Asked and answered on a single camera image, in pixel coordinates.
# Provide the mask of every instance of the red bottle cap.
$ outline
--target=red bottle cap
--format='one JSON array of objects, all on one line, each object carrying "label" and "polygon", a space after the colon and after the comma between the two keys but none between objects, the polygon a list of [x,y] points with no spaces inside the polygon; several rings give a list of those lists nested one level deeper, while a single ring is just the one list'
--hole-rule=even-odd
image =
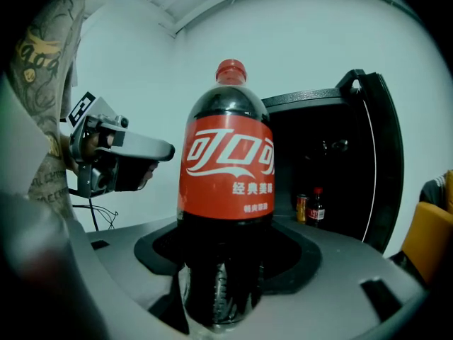
[{"label": "red bottle cap", "polygon": [[236,59],[226,59],[219,64],[215,79],[220,84],[244,84],[247,80],[246,68]]}]

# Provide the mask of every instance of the yellow chair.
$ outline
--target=yellow chair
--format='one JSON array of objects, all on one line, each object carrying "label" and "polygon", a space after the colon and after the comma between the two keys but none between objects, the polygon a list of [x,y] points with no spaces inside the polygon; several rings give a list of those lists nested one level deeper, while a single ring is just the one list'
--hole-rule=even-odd
[{"label": "yellow chair", "polygon": [[436,205],[419,202],[402,251],[429,286],[453,238],[453,214]]}]

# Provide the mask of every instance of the red label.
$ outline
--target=red label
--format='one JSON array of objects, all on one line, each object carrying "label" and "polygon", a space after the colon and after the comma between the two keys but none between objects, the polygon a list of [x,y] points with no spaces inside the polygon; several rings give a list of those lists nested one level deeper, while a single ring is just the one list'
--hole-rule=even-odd
[{"label": "red label", "polygon": [[321,220],[324,219],[324,209],[316,210],[316,209],[307,209],[306,210],[306,215],[310,219],[315,219],[315,220]]},{"label": "red label", "polygon": [[179,209],[213,219],[251,219],[274,210],[274,190],[274,144],[266,125],[216,115],[187,126]]}]

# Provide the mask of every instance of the can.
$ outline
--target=can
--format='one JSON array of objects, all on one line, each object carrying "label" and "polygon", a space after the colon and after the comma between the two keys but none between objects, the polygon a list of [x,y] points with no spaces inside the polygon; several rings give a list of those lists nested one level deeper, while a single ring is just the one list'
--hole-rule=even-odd
[{"label": "can", "polygon": [[296,206],[296,211],[297,211],[297,222],[299,223],[305,223],[306,217],[305,217],[305,209],[306,209],[306,201],[308,200],[308,196],[304,194],[299,194],[297,196],[297,206]]}]

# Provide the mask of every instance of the dark soda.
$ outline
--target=dark soda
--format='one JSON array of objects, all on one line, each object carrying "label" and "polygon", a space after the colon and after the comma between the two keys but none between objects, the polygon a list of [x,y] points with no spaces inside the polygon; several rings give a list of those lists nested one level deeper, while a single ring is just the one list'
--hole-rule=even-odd
[{"label": "dark soda", "polygon": [[178,195],[185,310],[208,328],[241,321],[260,300],[274,209],[269,114],[239,61],[223,61],[216,79],[188,118]]}]

